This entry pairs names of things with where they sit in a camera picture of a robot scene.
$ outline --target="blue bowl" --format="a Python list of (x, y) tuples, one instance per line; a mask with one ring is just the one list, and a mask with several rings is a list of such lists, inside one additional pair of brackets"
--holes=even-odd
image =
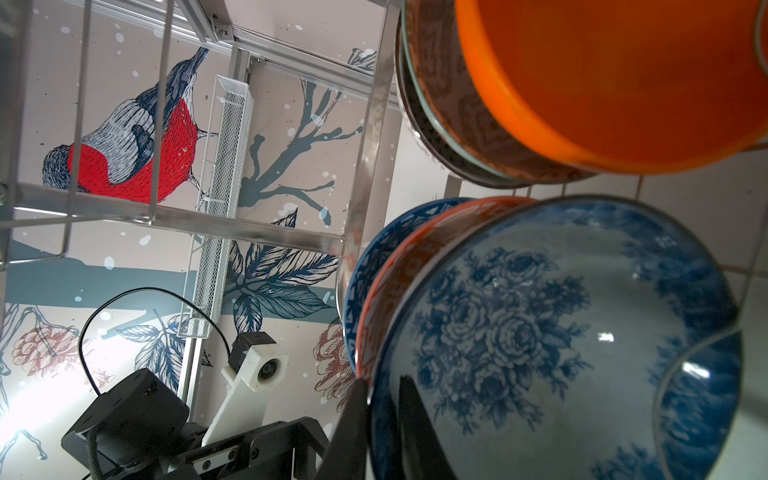
[[(516, 210), (446, 248), (403, 297), (373, 377), (376, 477), (399, 478), (425, 443), (408, 439), (418, 398), (419, 438), (433, 429), (429, 458), (456, 478), (664, 480), (660, 381), (736, 318), (712, 256), (657, 210), (596, 196)], [(711, 470), (741, 363), (733, 334), (662, 392), (661, 445), (676, 480)]]
[(355, 341), (357, 326), (360, 322), (362, 305), (366, 301), (368, 290), (373, 284), (379, 270), (392, 255), (400, 242), (408, 235), (426, 223), (429, 219), (450, 210), (456, 205), (463, 204), (471, 198), (443, 198), (433, 200), (416, 208), (408, 210), (380, 231), (360, 256), (352, 276), (349, 278), (349, 288), (344, 301), (344, 345), (349, 354), (349, 363), (355, 370)]

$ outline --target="bullfinch illustration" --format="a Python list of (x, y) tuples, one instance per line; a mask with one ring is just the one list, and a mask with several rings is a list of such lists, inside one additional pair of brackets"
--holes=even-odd
[[(158, 201), (192, 175), (197, 140), (205, 133), (192, 116), (192, 87), (206, 48), (177, 63), (167, 76)], [(114, 109), (96, 131), (83, 137), (78, 190), (148, 204), (154, 152), (157, 85)], [(45, 156), (43, 183), (69, 188), (73, 145), (61, 145)]]

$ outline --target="camera lens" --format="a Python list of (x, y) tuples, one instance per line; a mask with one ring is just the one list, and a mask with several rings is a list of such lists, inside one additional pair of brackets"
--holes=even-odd
[(263, 367), (261, 367), (261, 370), (259, 371), (259, 380), (261, 381), (268, 380), (276, 372), (277, 372), (277, 360), (272, 359), (269, 362), (265, 363)]

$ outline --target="dish rack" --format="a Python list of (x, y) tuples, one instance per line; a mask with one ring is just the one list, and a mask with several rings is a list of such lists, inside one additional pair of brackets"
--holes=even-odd
[[(229, 77), (237, 81), (248, 82), (250, 72), (256, 65), (275, 68), (288, 74), (308, 78), (320, 84), (343, 88), (346, 93), (368, 98), (364, 117), (364, 128), (359, 147), (359, 159), (356, 165), (353, 188), (349, 199), (346, 229), (336, 235), (324, 232), (312, 232), (268, 223), (242, 220), (227, 216), (213, 216), (200, 211), (182, 210), (158, 204), (159, 183), (159, 148), (161, 137), (156, 139), (153, 156), (153, 176), (151, 182), (151, 201), (139, 204), (128, 200), (111, 197), (97, 197), (78, 192), (77, 182), (68, 190), (55, 190), (35, 184), (18, 182), (19, 149), (21, 143), (21, 118), (25, 91), (25, 50), (29, 42), (28, 28), (7, 29), (0, 32), (0, 42), (6, 52), (6, 68), (2, 77), (5, 88), (0, 89), (0, 99), (4, 104), (2, 123), (5, 128), (0, 149), (0, 270), (11, 263), (31, 263), (65, 257), (68, 253), (71, 228), (75, 222), (93, 220), (113, 220), (122, 223), (134, 223), (148, 227), (192, 233), (204, 237), (230, 240), (242, 240), (252, 243), (266, 243), (329, 253), (340, 257), (336, 280), (337, 305), (343, 306), (347, 286), (359, 257), (362, 243), (362, 229), (366, 220), (369, 198), (372, 188), (373, 172), (381, 143), (384, 116), (388, 108), (399, 108), (396, 86), (392, 83), (395, 67), (396, 28), (398, 24), (401, 0), (375, 2), (385, 9), (382, 34), (378, 47), (378, 61), (375, 71), (370, 74), (351, 65), (315, 55), (305, 49), (289, 45), (245, 28), (230, 25), (204, 14), (199, 0), (177, 0), (162, 5), (141, 0), (68, 0), (84, 6), (84, 28), (82, 33), (81, 64), (79, 71), (78, 106), (74, 117), (74, 160), (72, 173), (78, 177), (79, 153), (82, 146), (82, 126), (84, 98), (87, 89), (86, 71), (88, 68), (88, 49), (90, 37), (91, 13), (96, 10), (109, 15), (132, 18), (155, 28), (163, 29), (161, 60), (158, 66), (160, 79), (158, 103), (164, 103), (165, 78), (168, 73), (168, 56), (171, 33), (186, 36), (204, 43), (209, 48), (219, 51), (231, 51)], [(9, 0), (1, 16), (12, 18), (9, 25), (29, 25), (31, 8), (27, 0)], [(157, 116), (157, 134), (162, 136), (162, 112)], [(757, 144), (749, 150), (768, 149), (768, 143)], [(635, 199), (641, 195), (644, 186), (643, 177), (639, 177)], [(449, 177), (449, 189), (458, 193), (460, 180)], [(532, 187), (519, 189), (515, 194), (531, 196)], [(567, 193), (567, 186), (562, 185), (560, 195)], [(36, 219), (15, 219), (15, 210), (31, 210), (47, 214)], [(760, 232), (764, 233), (765, 216)], [(60, 252), (46, 258), (10, 259), (8, 258), (12, 229), (17, 227), (63, 224)], [(748, 276), (754, 274), (758, 257), (758, 247), (753, 253)], [(200, 356), (195, 362), (186, 365), (182, 372), (179, 392), (182, 399), (190, 404), (194, 400)]]

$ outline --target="bowl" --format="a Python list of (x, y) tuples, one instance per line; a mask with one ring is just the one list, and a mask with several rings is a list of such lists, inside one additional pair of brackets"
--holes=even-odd
[[(429, 458), (456, 478), (662, 479), (660, 381), (736, 317), (712, 256), (660, 211), (598, 196), (518, 208), (443, 249), (403, 295), (372, 382), (376, 477), (418, 468), (409, 419), (426, 415)], [(664, 393), (680, 400), (661, 435), (675, 478), (704, 478), (737, 408), (741, 337), (718, 347), (683, 368), (705, 389)]]
[(419, 148), (431, 158), (434, 158), (437, 165), (441, 168), (473, 184), (506, 190), (529, 186), (529, 182), (517, 178), (504, 177), (467, 161), (464, 157), (457, 154), (435, 131), (435, 128), (429, 123), (424, 108), (419, 103), (413, 79), (408, 72), (399, 28), (398, 25), (395, 45), (397, 52), (395, 79), (398, 90), (398, 102), (400, 104), (400, 111), (403, 113), (402, 120), (415, 137)]
[(718, 161), (768, 133), (768, 31), (757, 1), (455, 5), (485, 105), (553, 160), (667, 174)]
[(467, 72), (452, 0), (408, 0), (402, 18), (419, 103), (454, 151), (476, 167), (529, 183), (563, 184), (594, 175), (542, 157), (493, 118)]
[(469, 200), (471, 199), (444, 198), (412, 208), (386, 224), (362, 252), (355, 269), (352, 271), (352, 276), (349, 278), (343, 310), (344, 345), (353, 370), (355, 370), (355, 341), (360, 312), (379, 269), (400, 245), (400, 242), (419, 226), (446, 210)]
[(526, 197), (470, 200), (433, 217), (400, 242), (379, 269), (362, 305), (356, 344), (358, 378), (370, 382), (395, 308), (421, 268), (442, 248), (466, 232), (515, 208), (533, 203), (535, 200)]

